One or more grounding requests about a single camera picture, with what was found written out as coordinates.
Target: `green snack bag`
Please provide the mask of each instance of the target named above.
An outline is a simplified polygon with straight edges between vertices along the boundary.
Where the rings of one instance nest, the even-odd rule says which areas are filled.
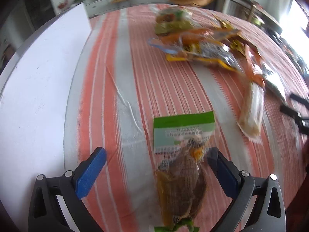
[[[154,119],[154,153],[161,156],[156,170],[157,190],[165,227],[176,231],[186,225],[197,232],[197,216],[206,193],[200,161],[215,129],[214,113],[187,114]]]

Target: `food wrapper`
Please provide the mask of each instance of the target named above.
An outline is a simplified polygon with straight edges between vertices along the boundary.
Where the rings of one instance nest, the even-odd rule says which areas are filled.
[[[154,129],[154,135],[158,138],[157,143],[162,145],[160,137],[168,133],[165,143],[170,144],[160,147],[154,144],[155,153],[162,153],[160,149],[162,147],[170,149],[172,144],[179,148],[176,156],[170,159],[170,163],[165,163],[164,166],[159,164],[158,170],[155,172],[161,215],[165,226],[155,227],[155,232],[176,231],[184,225],[188,227],[189,231],[198,231],[198,228],[194,227],[193,219],[201,209],[207,188],[201,162],[206,154],[208,141],[213,134],[215,124],[213,112],[205,113],[203,116],[199,116],[199,114],[187,116],[188,121],[191,121],[192,118],[204,118],[206,122],[169,129]],[[184,123],[183,118],[186,115],[177,119],[176,117],[179,116],[172,117],[173,119],[170,119],[169,123],[178,125],[181,122]]]
[[[273,71],[265,62],[262,63],[265,86],[283,103],[286,102],[285,90],[279,74]]]
[[[184,32],[179,35],[178,41],[175,41],[175,38],[169,38],[168,41],[153,38],[148,42],[151,46],[165,52],[168,61],[201,61],[203,65],[208,67],[221,67],[241,73],[242,69],[230,48],[217,40],[211,39],[213,36],[210,31],[205,31],[203,35]]]
[[[253,51],[245,46],[247,67],[245,74],[249,79],[249,88],[244,98],[238,119],[238,126],[253,142],[260,142],[260,133],[264,111],[264,81],[262,70],[256,64]]]
[[[183,7],[170,7],[160,10],[156,16],[156,35],[167,35],[171,32],[184,31],[194,27],[192,12]]]
[[[183,45],[188,45],[191,43],[201,41],[205,38],[215,41],[221,41],[226,38],[237,36],[239,32],[240,30],[237,29],[227,30],[227,29],[196,28],[187,30],[186,34],[184,34],[183,32],[172,33],[169,34],[168,36],[163,36],[160,39],[164,44],[177,44],[180,35],[182,35]]]
[[[230,31],[235,30],[234,26],[228,20],[222,20],[220,17],[216,15],[213,15],[213,16],[219,22],[221,29],[230,30]],[[250,49],[255,52],[256,55],[260,56],[258,48],[253,43],[251,43],[249,40],[245,39],[245,37],[242,36],[240,32],[226,37],[223,43],[229,46],[232,50],[238,51],[243,56],[246,56],[245,46],[248,45]]]

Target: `striped tablecloth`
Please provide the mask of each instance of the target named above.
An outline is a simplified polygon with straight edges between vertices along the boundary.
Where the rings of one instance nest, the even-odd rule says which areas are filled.
[[[153,118],[212,110],[216,130],[211,146],[254,176],[277,174],[287,207],[305,177],[304,137],[267,92],[262,143],[250,142],[236,124],[246,90],[236,74],[188,62],[169,63],[147,44],[155,37],[153,8],[166,6],[130,7],[91,20],[93,32],[72,81],[64,133],[66,170],[75,169],[97,146],[108,153],[107,165],[83,200],[86,207],[106,232],[153,231],[153,226],[162,225],[154,178]],[[218,12],[189,9],[202,26],[211,24],[212,14],[228,19],[279,72],[287,94],[308,94],[288,57],[260,29]],[[307,114],[298,104],[288,103]],[[209,231],[231,201],[214,176],[207,177],[208,192],[194,221],[201,231]]]

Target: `plastic bag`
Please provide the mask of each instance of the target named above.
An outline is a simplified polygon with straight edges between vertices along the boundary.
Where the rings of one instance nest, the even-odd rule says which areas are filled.
[[[231,71],[242,72],[237,60],[225,44],[211,39],[208,35],[184,32],[179,34],[178,41],[172,40],[161,43],[157,39],[150,39],[148,43],[167,53],[168,61],[201,61],[213,68],[222,67]]]
[[[175,231],[184,220],[192,222],[201,208],[206,180],[200,160],[205,147],[205,142],[191,138],[181,148],[167,172],[156,171],[161,214],[167,230]],[[189,231],[194,231],[193,223],[184,225]]]
[[[186,225],[196,231],[193,219],[200,211],[207,182],[201,163],[215,129],[214,113],[186,114],[154,119],[154,153],[158,160],[157,190],[165,227],[176,231]]]
[[[249,46],[245,46],[247,67],[245,74],[250,80],[249,88],[244,98],[238,119],[242,132],[254,142],[260,142],[260,133],[264,111],[264,81],[254,54]]]
[[[194,25],[191,16],[192,12],[178,6],[160,10],[156,16],[154,28],[156,35],[192,29]]]
[[[271,90],[280,100],[285,103],[285,91],[279,74],[273,71],[266,63],[262,63],[263,78],[265,85]]]
[[[190,44],[192,42],[197,42],[205,38],[209,38],[215,41],[221,41],[226,38],[236,36],[240,31],[237,29],[227,30],[227,29],[210,29],[210,28],[197,28],[187,30],[180,33],[172,33],[168,36],[161,37],[161,41],[164,44],[176,44],[179,41],[179,37],[182,34],[182,43],[184,45]]]

